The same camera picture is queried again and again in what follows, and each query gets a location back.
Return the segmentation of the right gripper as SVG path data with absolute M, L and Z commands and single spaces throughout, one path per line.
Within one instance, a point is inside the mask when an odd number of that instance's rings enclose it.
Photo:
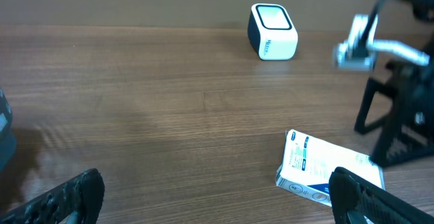
M 386 84 L 369 78 L 354 130 L 380 134 L 370 160 L 381 167 L 418 160 L 433 155 L 433 64 L 425 67 L 392 60 L 386 68 L 392 76 Z M 391 111 L 366 124 L 375 93 L 392 101 Z

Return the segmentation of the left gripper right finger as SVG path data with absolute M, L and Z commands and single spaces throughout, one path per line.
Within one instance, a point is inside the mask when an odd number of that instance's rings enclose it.
M 343 167 L 337 167 L 331 174 L 329 192 L 337 224 L 433 223 L 433 216 Z

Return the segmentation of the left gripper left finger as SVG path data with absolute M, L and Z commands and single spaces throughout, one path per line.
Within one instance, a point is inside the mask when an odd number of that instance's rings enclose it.
M 1 224 L 70 223 L 95 224 L 104 200 L 102 175 L 91 168 L 50 189 L 1 217 Z

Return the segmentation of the white blue carton box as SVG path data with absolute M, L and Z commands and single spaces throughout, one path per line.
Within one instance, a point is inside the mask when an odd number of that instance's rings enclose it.
M 371 162 L 368 155 L 294 129 L 286 132 L 283 159 L 275 183 L 300 197 L 330 206 L 329 179 L 337 167 L 385 188 L 382 168 Z

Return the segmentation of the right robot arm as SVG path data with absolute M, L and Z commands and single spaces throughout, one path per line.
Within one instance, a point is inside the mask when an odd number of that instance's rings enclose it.
M 368 45 L 368 34 L 385 1 L 378 0 L 374 6 L 353 51 L 355 55 L 367 57 L 375 50 L 374 46 Z M 429 16 L 433 0 L 401 1 L 412 5 L 416 19 L 433 21 Z M 381 130 L 370 159 L 383 168 L 433 154 L 433 42 L 428 42 L 417 54 L 422 54 L 425 59 L 422 62 L 413 58 L 406 58 L 404 62 L 390 60 L 386 64 L 392 72 L 390 78 L 385 83 L 369 79 L 366 84 L 355 131 L 367 134 L 377 128 Z M 366 118 L 377 93 L 391 100 L 391 109 L 367 124 Z

